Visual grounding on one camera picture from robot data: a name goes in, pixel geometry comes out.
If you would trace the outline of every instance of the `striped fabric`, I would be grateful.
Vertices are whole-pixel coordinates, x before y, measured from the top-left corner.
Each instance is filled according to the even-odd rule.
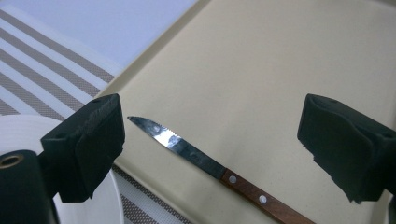
[[[112,62],[98,66],[92,57],[88,60],[27,25],[26,18],[15,8],[0,9],[0,115],[65,120],[114,78],[108,71],[120,69]],[[190,223],[120,168],[113,170],[125,223]]]

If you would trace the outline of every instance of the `rivet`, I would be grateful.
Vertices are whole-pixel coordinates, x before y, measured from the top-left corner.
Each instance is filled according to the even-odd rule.
[[[228,178],[228,180],[230,181],[230,183],[234,184],[236,183],[236,177],[234,175],[230,175],[230,178]]]
[[[261,195],[261,196],[259,197],[259,201],[260,201],[260,203],[262,203],[262,204],[267,203],[267,197],[265,197],[264,195]]]

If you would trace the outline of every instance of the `knife blade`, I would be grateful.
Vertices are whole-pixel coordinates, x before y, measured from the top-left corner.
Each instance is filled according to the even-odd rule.
[[[161,145],[215,177],[221,184],[242,195],[277,222],[287,224],[314,223],[234,171],[213,160],[170,129],[150,119],[134,116],[130,116],[128,119]]]

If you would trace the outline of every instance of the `wooden handle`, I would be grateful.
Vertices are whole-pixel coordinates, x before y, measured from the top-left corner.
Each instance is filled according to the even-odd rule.
[[[279,223],[315,223],[229,169],[226,169],[220,182],[238,194],[244,196],[250,202],[254,203],[254,205],[259,207],[265,214],[269,215]]]

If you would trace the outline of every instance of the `white surface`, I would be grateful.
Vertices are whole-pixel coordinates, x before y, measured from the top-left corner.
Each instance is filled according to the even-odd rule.
[[[160,122],[317,223],[381,223],[387,204],[350,203],[297,130],[308,93],[393,127],[395,39],[396,8],[377,1],[210,1],[103,94],[117,91],[124,117]],[[191,221],[274,223],[124,122],[117,164]]]
[[[3,0],[0,7],[8,6],[24,11],[35,21],[69,37],[73,42],[79,42],[82,47],[96,51],[123,69],[195,2],[196,0]],[[78,47],[73,50],[81,52]]]
[[[60,123],[59,120],[30,115],[0,117],[0,154],[29,149],[39,154],[43,148],[41,137]],[[114,175],[110,171],[84,203],[62,203],[54,197],[59,218],[63,224],[123,223],[122,205]]]

